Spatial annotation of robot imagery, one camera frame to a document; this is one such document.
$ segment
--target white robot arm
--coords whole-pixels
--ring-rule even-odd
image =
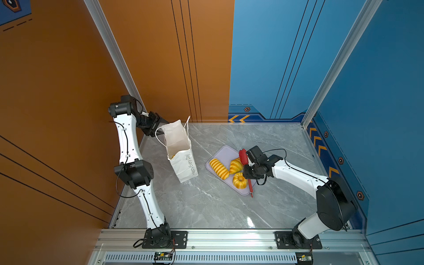
[[[312,239],[328,229],[340,230],[356,212],[358,205],[341,178],[327,178],[294,166],[276,155],[267,157],[258,146],[239,152],[246,179],[267,177],[282,179],[309,193],[317,200],[317,212],[300,221],[292,230],[292,244],[297,248],[310,248]]]
[[[154,136],[159,123],[167,121],[157,113],[139,113],[136,99],[130,95],[122,96],[120,102],[112,103],[109,114],[116,125],[120,145],[120,164],[114,167],[114,171],[126,185],[134,189],[135,196],[143,207],[147,221],[144,242],[149,241],[149,248],[170,246],[172,242],[170,227],[158,206],[153,189],[153,168],[141,157],[136,135],[138,127],[146,135]]]

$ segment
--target paper bag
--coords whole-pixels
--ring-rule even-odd
[[[180,182],[198,176],[193,151],[191,149],[191,141],[188,137],[189,119],[190,116],[184,127],[181,124],[181,120],[178,120],[173,123],[162,125],[156,129],[156,132],[159,128],[163,130],[165,144],[158,139],[155,132],[157,140],[166,147],[168,160],[171,162],[172,168]]]

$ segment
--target bread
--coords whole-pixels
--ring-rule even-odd
[[[230,176],[228,169],[218,159],[212,159],[209,165],[221,179],[226,179]]]
[[[244,189],[247,187],[247,179],[243,177],[243,173],[236,173],[233,177],[233,184],[238,189]]]
[[[237,157],[237,159],[231,161],[230,174],[235,174],[237,172],[240,172],[241,170],[243,170],[243,164],[240,161],[240,157]]]

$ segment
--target red knife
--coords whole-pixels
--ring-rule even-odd
[[[242,150],[239,151],[239,157],[240,157],[240,161],[243,165],[249,164],[249,160],[248,160],[247,154],[246,154],[246,149],[242,149]],[[249,183],[250,196],[252,196],[252,198],[253,198],[252,182],[250,181],[250,179],[248,179],[247,183]]]

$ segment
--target vent grille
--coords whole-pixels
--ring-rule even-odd
[[[108,251],[105,262],[153,263],[154,252]],[[180,252],[174,264],[195,263],[254,263],[293,264],[297,263],[294,252]]]

